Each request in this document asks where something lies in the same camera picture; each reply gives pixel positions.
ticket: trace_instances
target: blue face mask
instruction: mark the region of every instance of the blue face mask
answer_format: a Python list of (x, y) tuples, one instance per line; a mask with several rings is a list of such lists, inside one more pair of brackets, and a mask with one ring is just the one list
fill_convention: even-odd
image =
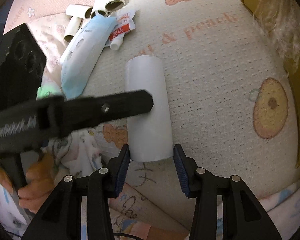
[(82, 94), (116, 23), (115, 17), (97, 14), (77, 35), (61, 71), (61, 87), (68, 100)]

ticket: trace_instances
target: black cable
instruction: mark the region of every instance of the black cable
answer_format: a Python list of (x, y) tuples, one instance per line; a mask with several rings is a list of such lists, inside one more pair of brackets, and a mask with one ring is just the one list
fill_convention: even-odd
[(10, 234), (10, 235), (14, 235), (14, 236), (22, 238), (22, 236), (19, 236), (19, 235), (15, 234), (15, 233), (12, 233), (12, 232), (9, 232), (9, 231), (7, 231), (7, 233)]
[(114, 233), (114, 236), (125, 236), (125, 237), (131, 238), (131, 239), (135, 239), (135, 240), (143, 240), (140, 237), (129, 235), (129, 234), (124, 234), (124, 233)]

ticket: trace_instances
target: metal screw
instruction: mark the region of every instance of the metal screw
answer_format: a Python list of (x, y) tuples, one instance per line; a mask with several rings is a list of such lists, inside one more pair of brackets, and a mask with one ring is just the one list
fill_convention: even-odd
[(68, 175), (68, 176), (65, 176), (65, 178), (63, 179), (65, 182), (69, 182), (72, 180), (72, 176), (71, 175)]
[(237, 176), (237, 175), (233, 175), (231, 178), (232, 178), (232, 180), (235, 181), (235, 182), (240, 181), (240, 177)]
[(204, 174), (206, 170), (204, 168), (197, 168), (197, 173)]
[(101, 169), (99, 170), (99, 173), (100, 173), (100, 174), (107, 174), (107, 173), (108, 173), (108, 169), (107, 169), (107, 168), (101, 168)]
[(109, 109), (110, 106), (107, 103), (103, 104), (103, 106), (101, 107), (101, 111), (104, 112), (105, 114), (109, 111)]

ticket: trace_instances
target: plastic bag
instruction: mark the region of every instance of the plastic bag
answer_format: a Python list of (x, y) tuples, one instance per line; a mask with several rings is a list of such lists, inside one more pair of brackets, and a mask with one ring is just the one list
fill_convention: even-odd
[(62, 64), (61, 87), (67, 99), (82, 94), (115, 24), (115, 17), (97, 14), (78, 34)]
[(254, 24), (265, 34), (282, 60), (292, 60), (295, 73), (300, 58), (300, 7), (295, 0), (259, 0)]

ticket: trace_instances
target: hand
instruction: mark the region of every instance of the hand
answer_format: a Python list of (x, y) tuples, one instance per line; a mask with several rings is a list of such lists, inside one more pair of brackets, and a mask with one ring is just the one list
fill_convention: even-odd
[[(42, 160), (34, 163), (26, 173), (26, 178), (31, 181), (27, 186), (18, 191), (20, 197), (19, 205), (37, 213), (42, 204), (54, 189), (51, 170), (53, 158), (51, 154), (45, 153)], [(0, 184), (10, 193), (13, 193), (12, 183), (7, 173), (0, 166)]]

